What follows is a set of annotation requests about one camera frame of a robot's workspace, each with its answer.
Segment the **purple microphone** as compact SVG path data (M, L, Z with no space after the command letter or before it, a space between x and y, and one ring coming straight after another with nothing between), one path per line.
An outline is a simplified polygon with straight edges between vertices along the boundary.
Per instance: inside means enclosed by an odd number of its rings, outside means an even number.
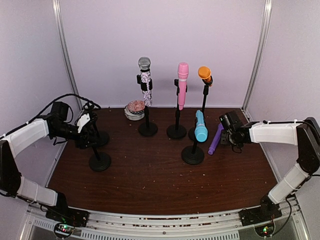
M210 156L212 156L215 153L215 151L217 149L217 146L218 146L218 144L219 144L219 142L221 140L221 135L222 135L222 131L223 130L224 130L223 125L221 123L219 123L218 127L217 127L217 131L216 131L216 133L214 135L214 138L213 138L213 140L212 140L212 142L211 142L211 144L210 144L210 146L208 148L208 151L207 151L207 153Z

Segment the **purple microphone's black stand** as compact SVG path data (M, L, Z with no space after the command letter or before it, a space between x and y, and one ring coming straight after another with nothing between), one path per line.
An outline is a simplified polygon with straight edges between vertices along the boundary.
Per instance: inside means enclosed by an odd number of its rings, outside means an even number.
M87 102L83 106L83 109L84 113L88 114L90 118L86 127L88 129L89 135L94 138L94 141L92 141L93 145L95 147L102 147L106 145L110 140L110 136L106 131L98 130L96 124L98 120L98 115L94 112L94 105L92 103Z

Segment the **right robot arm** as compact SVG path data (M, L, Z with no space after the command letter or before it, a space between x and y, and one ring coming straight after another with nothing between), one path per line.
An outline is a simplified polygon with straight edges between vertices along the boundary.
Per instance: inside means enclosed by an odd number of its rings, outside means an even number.
M234 150L242 150L245 144L259 144L270 160L280 157L293 165L260 200L256 216L261 221L268 220L279 204L297 192L320 168L320 126L314 117L243 123L230 111L219 120L226 131L226 141Z

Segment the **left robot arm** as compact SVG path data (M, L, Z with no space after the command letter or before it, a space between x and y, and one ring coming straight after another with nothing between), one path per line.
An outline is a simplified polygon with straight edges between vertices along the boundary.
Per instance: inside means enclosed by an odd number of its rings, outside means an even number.
M52 139L63 138L74 141L76 148L86 149L96 147L100 141L100 134L96 127L97 115L94 108L100 106L88 101L83 106L83 113L75 122L67 122L69 106L56 101L51 111L39 115L35 119L23 124L13 132L2 136L0 140L0 189L7 196L21 198L52 208L52 213L61 222L72 218L66 196L52 189L40 186L22 175L16 164L16 157L25 149L46 137Z

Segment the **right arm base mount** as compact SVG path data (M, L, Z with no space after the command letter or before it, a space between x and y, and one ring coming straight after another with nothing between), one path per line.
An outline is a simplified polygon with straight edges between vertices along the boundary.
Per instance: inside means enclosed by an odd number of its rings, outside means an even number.
M253 226L255 233L262 238L271 237L276 232L275 219L282 217L280 210L263 213L260 206L244 208L238 214L242 226Z

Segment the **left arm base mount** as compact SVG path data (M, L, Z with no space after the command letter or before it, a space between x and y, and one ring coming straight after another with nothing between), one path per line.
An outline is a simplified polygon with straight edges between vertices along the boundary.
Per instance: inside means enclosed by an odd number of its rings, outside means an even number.
M48 209L45 217L56 221L54 224L53 233L59 239L69 238L74 230L79 227L86 227L90 213L84 210L71 208L67 216Z

